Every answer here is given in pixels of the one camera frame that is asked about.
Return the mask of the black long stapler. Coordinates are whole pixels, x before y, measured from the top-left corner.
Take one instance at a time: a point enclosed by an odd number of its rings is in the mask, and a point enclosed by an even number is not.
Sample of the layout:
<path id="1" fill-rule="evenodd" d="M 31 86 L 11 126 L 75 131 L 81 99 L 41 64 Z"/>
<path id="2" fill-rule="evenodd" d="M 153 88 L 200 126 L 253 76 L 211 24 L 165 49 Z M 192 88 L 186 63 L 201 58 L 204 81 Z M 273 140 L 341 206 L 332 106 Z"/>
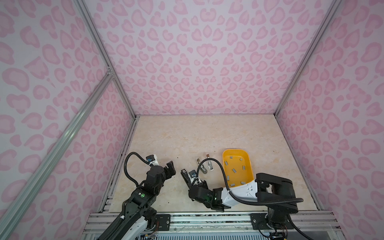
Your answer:
<path id="1" fill-rule="evenodd" d="M 182 175 L 185 183 L 187 184 L 188 189 L 190 189 L 191 186 L 192 186 L 192 182 L 191 182 L 191 179 L 190 179 L 190 176 L 189 176 L 188 172 L 185 169 L 182 169 L 181 170 L 181 175 Z"/>

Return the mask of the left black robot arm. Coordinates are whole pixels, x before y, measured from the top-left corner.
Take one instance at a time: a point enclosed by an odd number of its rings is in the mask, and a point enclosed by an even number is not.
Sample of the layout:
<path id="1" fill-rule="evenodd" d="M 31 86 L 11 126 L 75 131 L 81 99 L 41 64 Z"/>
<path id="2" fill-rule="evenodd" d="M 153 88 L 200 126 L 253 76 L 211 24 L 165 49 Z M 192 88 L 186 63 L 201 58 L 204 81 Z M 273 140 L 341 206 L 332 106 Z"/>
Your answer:
<path id="1" fill-rule="evenodd" d="M 173 161 L 166 167 L 153 166 L 147 178 L 122 203 L 122 211 L 98 237 L 99 240 L 135 240 L 145 230 L 155 227 L 157 211 L 152 208 L 164 182 L 176 174 Z"/>

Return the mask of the aluminium frame left diagonal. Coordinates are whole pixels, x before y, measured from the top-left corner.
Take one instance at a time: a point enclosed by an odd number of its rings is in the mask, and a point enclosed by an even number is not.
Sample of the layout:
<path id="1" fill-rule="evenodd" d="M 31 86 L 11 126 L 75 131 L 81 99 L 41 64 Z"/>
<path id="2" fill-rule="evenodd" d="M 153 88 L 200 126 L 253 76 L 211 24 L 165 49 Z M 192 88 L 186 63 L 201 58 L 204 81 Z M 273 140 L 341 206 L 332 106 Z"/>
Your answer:
<path id="1" fill-rule="evenodd" d="M 43 162 L 27 181 L 19 195 L 12 202 L 6 213 L 1 218 L 1 239 L 7 240 L 14 232 L 19 222 L 33 203 L 34 199 L 44 186 L 45 182 L 53 172 L 59 160 L 63 157 L 69 145 L 79 132 L 91 111 L 108 88 L 114 78 L 114 73 L 107 73 L 98 84 L 92 94 L 79 109 L 76 116 L 70 122 L 59 140 L 51 148 Z"/>

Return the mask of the grey mini stapler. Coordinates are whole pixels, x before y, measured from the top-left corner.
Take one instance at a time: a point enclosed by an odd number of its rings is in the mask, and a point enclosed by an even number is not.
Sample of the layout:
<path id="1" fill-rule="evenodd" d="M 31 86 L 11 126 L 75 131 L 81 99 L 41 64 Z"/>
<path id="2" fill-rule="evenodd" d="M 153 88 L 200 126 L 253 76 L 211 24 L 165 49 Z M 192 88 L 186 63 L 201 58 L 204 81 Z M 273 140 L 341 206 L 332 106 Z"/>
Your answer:
<path id="1" fill-rule="evenodd" d="M 203 174 L 207 174 L 208 173 L 208 170 L 205 168 L 204 164 L 201 164 L 201 160 L 199 158 L 197 158 L 197 163 L 199 164 L 200 166 L 200 171 L 203 173 Z"/>

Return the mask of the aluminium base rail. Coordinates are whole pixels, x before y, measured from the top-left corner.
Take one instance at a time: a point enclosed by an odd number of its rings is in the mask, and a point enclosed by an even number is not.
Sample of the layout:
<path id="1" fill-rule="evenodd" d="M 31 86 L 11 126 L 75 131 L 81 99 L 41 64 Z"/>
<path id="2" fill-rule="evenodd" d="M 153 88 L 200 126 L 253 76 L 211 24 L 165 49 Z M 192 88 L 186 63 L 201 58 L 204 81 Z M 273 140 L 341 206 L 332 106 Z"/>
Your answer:
<path id="1" fill-rule="evenodd" d="M 156 240 L 264 240 L 274 233 L 266 224 L 266 212 L 184 212 L 159 213 L 161 224 Z M 300 211 L 277 229 L 289 240 L 302 240 L 301 230 L 313 240 L 343 240 L 345 236 L 330 211 Z"/>

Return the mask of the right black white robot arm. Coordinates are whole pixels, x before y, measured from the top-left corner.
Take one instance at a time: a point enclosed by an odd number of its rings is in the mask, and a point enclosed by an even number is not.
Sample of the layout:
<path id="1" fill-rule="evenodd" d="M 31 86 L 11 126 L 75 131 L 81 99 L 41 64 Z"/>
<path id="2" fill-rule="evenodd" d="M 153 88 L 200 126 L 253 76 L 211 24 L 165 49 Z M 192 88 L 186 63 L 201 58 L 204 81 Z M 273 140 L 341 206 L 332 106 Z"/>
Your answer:
<path id="1" fill-rule="evenodd" d="M 224 212 L 238 204 L 266 206 L 265 214 L 251 214 L 255 230 L 291 229 L 288 216 L 298 213 L 297 204 L 304 201 L 296 197 L 291 180 L 265 173 L 256 174 L 254 180 L 237 187 L 229 184 L 228 188 L 213 190 L 208 188 L 206 181 L 198 178 L 195 171 L 191 171 L 189 177 L 184 179 L 189 188 L 189 198 L 216 212 Z"/>

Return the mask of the yellow plastic tray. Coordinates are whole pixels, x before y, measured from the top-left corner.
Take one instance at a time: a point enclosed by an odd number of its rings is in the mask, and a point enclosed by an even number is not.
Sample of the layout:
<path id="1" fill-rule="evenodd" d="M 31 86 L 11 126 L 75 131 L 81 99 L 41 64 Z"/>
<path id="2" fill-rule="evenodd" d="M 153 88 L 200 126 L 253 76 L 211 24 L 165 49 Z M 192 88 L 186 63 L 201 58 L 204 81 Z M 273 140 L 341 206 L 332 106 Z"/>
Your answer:
<path id="1" fill-rule="evenodd" d="M 240 149 L 227 149 L 223 152 L 222 157 L 223 168 L 230 188 L 248 184 L 255 179 L 251 160 L 246 151 Z"/>

